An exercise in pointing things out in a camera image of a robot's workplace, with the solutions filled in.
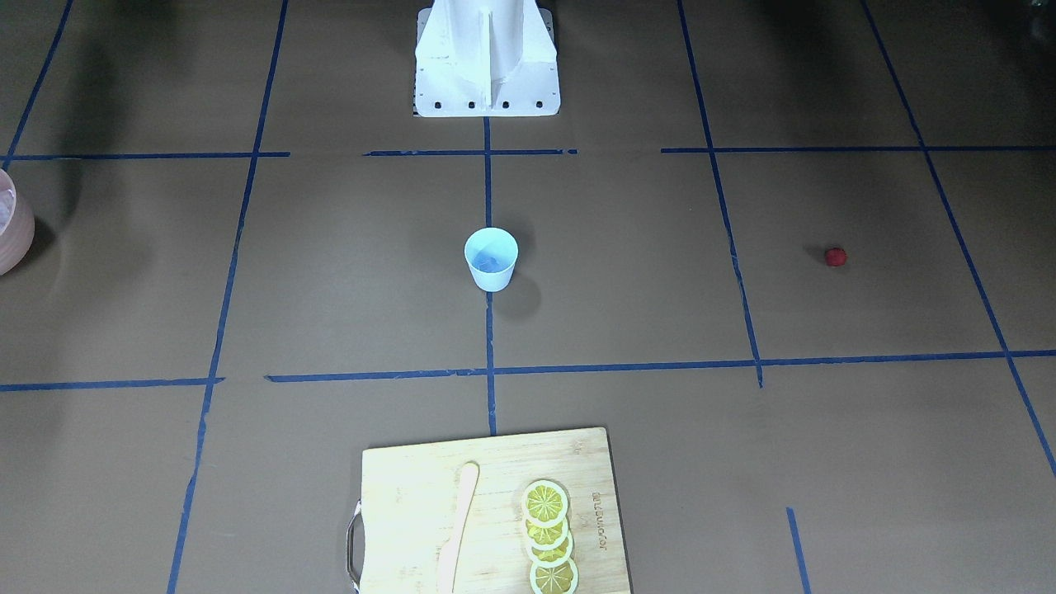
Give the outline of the pink bowl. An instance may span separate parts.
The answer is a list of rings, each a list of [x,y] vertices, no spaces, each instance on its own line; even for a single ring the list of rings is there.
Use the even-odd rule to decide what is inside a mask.
[[[24,259],[35,236],[35,217],[27,199],[17,191],[7,172],[1,170],[1,191],[12,188],[16,192],[16,214],[11,225],[1,234],[1,275],[7,274]]]

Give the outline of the ice cubes in bowl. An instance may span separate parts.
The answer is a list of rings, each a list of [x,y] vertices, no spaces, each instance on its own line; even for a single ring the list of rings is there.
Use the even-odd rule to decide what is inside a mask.
[[[15,189],[7,188],[0,192],[0,234],[11,225],[17,211],[17,194]]]

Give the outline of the lemon slice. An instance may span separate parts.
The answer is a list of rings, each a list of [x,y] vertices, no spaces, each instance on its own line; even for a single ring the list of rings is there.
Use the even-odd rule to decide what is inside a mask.
[[[574,593],[578,589],[578,565],[573,559],[558,564],[532,561],[529,587],[535,594]]]
[[[567,518],[568,493],[559,483],[543,478],[526,486],[521,495],[521,508],[525,522],[540,530],[550,530]]]
[[[573,535],[566,534],[551,549],[541,549],[534,541],[529,540],[526,549],[533,564],[540,568],[557,568],[573,560],[574,538]]]
[[[554,550],[561,547],[569,537],[567,518],[562,519],[554,526],[540,526],[531,520],[525,520],[524,530],[529,549]]]

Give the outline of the red strawberry on table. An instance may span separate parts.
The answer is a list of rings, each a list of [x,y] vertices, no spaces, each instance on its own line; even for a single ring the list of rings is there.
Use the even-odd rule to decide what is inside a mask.
[[[823,253],[826,266],[842,267],[848,263],[848,252],[842,247],[830,247]]]

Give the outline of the light blue cup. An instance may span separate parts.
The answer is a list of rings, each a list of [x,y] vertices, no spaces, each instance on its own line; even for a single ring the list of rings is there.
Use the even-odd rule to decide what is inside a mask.
[[[516,238],[499,227],[483,227],[465,240],[465,263],[483,292],[501,292],[509,285],[517,258]]]

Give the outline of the bamboo cutting board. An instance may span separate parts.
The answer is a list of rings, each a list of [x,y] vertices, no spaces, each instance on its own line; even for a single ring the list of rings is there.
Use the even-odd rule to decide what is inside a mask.
[[[450,538],[464,463],[479,466],[453,593],[532,593],[521,495],[551,480],[569,497],[578,567],[574,593],[629,593],[631,580],[602,427],[366,449],[347,538],[355,593],[437,593],[439,549]]]

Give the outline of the yellow plastic knife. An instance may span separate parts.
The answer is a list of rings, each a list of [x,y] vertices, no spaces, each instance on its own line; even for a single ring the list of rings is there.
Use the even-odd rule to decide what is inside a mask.
[[[459,486],[457,486],[454,520],[450,538],[439,549],[437,555],[436,591],[437,593],[453,593],[457,568],[459,567],[465,523],[473,502],[479,480],[479,464],[475,461],[464,463]]]

